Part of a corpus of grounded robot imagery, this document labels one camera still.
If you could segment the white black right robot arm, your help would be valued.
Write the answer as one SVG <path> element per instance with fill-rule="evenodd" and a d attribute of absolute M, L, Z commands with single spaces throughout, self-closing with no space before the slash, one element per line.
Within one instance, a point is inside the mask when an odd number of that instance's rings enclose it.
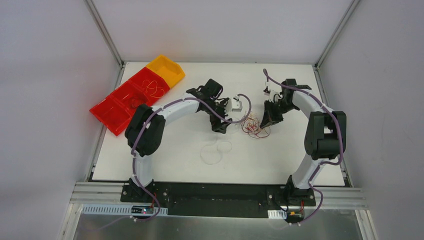
<path fill-rule="evenodd" d="M 325 165 L 339 165 L 346 149 L 347 116 L 343 111 L 326 107 L 308 85 L 297 84 L 294 78 L 281 83 L 281 91 L 264 89 L 261 128 L 276 125 L 283 115 L 301 111 L 308 123 L 304 137 L 305 156 L 297 170 L 289 176 L 283 189 L 283 199 L 290 205 L 313 197 L 312 185 Z"/>

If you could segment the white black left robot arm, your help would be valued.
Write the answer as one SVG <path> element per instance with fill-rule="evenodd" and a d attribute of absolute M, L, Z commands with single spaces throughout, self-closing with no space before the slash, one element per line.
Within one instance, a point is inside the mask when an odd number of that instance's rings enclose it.
<path fill-rule="evenodd" d="M 143 203 L 155 199 L 153 189 L 149 186 L 153 182 L 152 155 L 162 143 L 166 125 L 187 115 L 205 112 L 213 132 L 227 132 L 228 126 L 235 121 L 228 117 L 227 107 L 231 100 L 221 97 L 223 89 L 221 84 L 209 79 L 206 84 L 188 89 L 181 98 L 165 105 L 142 104 L 137 107 L 124 132 L 132 160 L 130 187 L 122 197 L 135 197 Z"/>

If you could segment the yellow plastic bin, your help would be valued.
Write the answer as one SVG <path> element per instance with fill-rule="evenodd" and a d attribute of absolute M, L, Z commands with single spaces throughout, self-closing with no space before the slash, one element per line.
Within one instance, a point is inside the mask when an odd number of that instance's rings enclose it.
<path fill-rule="evenodd" d="M 146 67 L 163 78 L 170 89 L 177 85 L 186 76 L 181 66 L 165 55 L 157 56 L 154 60 L 148 63 Z"/>

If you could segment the right controller board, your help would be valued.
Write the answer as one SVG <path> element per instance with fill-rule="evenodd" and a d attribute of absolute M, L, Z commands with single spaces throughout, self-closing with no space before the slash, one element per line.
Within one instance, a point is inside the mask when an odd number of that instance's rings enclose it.
<path fill-rule="evenodd" d="M 291 212 L 287 215 L 285 221 L 287 223 L 296 224 L 304 220 L 304 215 L 301 213 Z"/>

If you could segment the controller board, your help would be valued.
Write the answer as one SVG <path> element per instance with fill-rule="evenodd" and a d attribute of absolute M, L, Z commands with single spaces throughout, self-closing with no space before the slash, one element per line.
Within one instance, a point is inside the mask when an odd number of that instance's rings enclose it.
<path fill-rule="evenodd" d="M 296 224 L 304 220 L 304 215 L 301 213 L 291 212 L 287 215 L 285 221 L 287 223 Z"/>
<path fill-rule="evenodd" d="M 133 205 L 131 207 L 131 213 L 141 215 L 152 215 L 154 213 L 154 207 L 145 205 Z"/>

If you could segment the red plastic bin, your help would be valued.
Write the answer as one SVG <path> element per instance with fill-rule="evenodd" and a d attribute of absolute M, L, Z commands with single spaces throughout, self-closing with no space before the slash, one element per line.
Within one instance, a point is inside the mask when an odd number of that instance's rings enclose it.
<path fill-rule="evenodd" d="M 89 112 L 115 136 L 124 132 L 138 106 L 152 106 L 170 90 L 162 77 L 147 67 L 122 83 Z"/>

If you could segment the left controller board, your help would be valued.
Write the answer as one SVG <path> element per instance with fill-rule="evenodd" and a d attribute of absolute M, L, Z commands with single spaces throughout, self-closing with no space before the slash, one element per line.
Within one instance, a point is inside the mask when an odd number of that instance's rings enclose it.
<path fill-rule="evenodd" d="M 154 207 L 145 205 L 133 205 L 131 207 L 131 213 L 141 215 L 152 215 L 154 213 Z"/>

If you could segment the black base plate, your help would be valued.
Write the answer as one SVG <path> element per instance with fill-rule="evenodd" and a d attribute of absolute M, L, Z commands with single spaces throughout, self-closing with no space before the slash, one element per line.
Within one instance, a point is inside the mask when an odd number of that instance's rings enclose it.
<path fill-rule="evenodd" d="M 268 212 L 316 206 L 312 189 L 278 184 L 151 182 L 145 188 L 124 183 L 121 202 L 160 206 L 169 216 L 267 218 Z"/>

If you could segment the aluminium frame rail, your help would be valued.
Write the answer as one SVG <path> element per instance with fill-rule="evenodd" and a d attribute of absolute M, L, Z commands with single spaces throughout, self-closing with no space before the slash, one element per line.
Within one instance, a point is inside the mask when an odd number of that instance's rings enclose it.
<path fill-rule="evenodd" d="M 127 182 L 78 182 L 71 194 L 73 204 L 138 204 L 152 202 L 152 198 L 137 200 L 122 197 L 130 188 Z M 155 182 L 148 188 L 165 207 L 174 205 L 178 198 L 193 200 L 235 201 L 253 200 L 272 204 L 283 199 L 284 185 L 278 184 L 213 184 Z M 361 188 L 322 187 L 314 191 L 313 200 L 322 202 L 322 209 L 367 210 L 369 205 Z"/>

